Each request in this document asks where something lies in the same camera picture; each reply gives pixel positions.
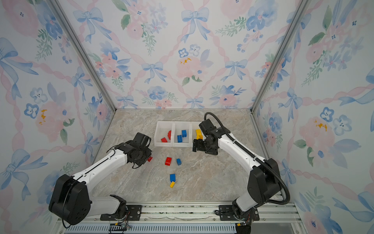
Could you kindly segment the white bin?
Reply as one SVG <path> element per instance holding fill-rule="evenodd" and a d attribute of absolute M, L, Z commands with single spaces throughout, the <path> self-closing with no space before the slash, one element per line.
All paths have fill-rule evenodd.
<path fill-rule="evenodd" d="M 191 147 L 191 123 L 187 121 L 175 121 L 173 124 L 171 141 L 173 147 Z"/>
<path fill-rule="evenodd" d="M 190 136 L 189 136 L 189 140 L 190 140 L 190 146 L 191 147 L 193 145 L 193 140 L 197 139 L 196 130 L 197 129 L 201 130 L 200 127 L 199 127 L 199 124 L 200 124 L 200 122 L 193 122 L 193 121 L 190 123 L 190 130 L 189 130 Z"/>
<path fill-rule="evenodd" d="M 158 121 L 156 124 L 156 130 L 154 134 L 154 145 L 155 147 L 172 147 L 172 140 L 168 139 L 168 131 L 171 130 L 171 136 L 174 131 L 173 121 Z M 167 143 L 161 141 L 162 138 L 167 139 Z"/>

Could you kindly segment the red square lego brick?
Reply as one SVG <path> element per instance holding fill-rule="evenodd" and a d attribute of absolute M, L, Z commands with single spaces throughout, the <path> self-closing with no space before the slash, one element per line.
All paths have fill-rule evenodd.
<path fill-rule="evenodd" d="M 172 162 L 172 158 L 167 157 L 167 158 L 166 158 L 166 161 L 165 161 L 165 165 L 166 165 L 166 166 L 170 166 L 170 165 L 171 165 L 171 162 Z"/>

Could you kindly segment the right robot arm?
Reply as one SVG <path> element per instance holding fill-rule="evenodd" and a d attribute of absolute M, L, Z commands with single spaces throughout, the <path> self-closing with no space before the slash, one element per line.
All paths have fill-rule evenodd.
<path fill-rule="evenodd" d="M 246 192 L 233 201 L 230 215 L 238 220 L 249 218 L 258 207 L 281 191 L 278 179 L 280 173 L 274 160 L 258 156 L 242 145 L 227 128 L 217 128 L 209 119 L 201 122 L 199 128 L 205 138 L 193 141 L 194 152 L 203 151 L 216 156 L 221 149 L 232 156 L 249 175 Z"/>

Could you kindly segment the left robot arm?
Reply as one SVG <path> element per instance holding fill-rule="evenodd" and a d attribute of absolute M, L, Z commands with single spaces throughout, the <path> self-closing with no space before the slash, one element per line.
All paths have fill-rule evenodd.
<path fill-rule="evenodd" d="M 117 195 L 90 197 L 91 190 L 116 169 L 132 164 L 137 169 L 151 158 L 152 139 L 137 133 L 134 139 L 112 146 L 107 155 L 74 175 L 63 174 L 55 184 L 49 211 L 69 225 L 77 225 L 86 217 L 108 215 L 123 221 L 129 215 L 127 202 Z"/>

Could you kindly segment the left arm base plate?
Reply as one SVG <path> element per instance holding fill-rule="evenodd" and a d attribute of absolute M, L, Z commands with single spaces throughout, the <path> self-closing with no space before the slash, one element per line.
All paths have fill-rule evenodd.
<path fill-rule="evenodd" d="M 118 219 L 113 214 L 102 214 L 101 221 L 139 221 L 142 214 L 142 205 L 126 205 L 125 216 Z"/>

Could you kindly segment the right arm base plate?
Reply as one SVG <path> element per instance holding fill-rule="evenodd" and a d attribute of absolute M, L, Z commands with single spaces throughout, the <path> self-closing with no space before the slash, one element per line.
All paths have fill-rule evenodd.
<path fill-rule="evenodd" d="M 257 209 L 250 208 L 243 212 L 236 205 L 219 205 L 218 210 L 215 210 L 214 213 L 220 217 L 221 221 L 252 222 L 260 220 Z"/>

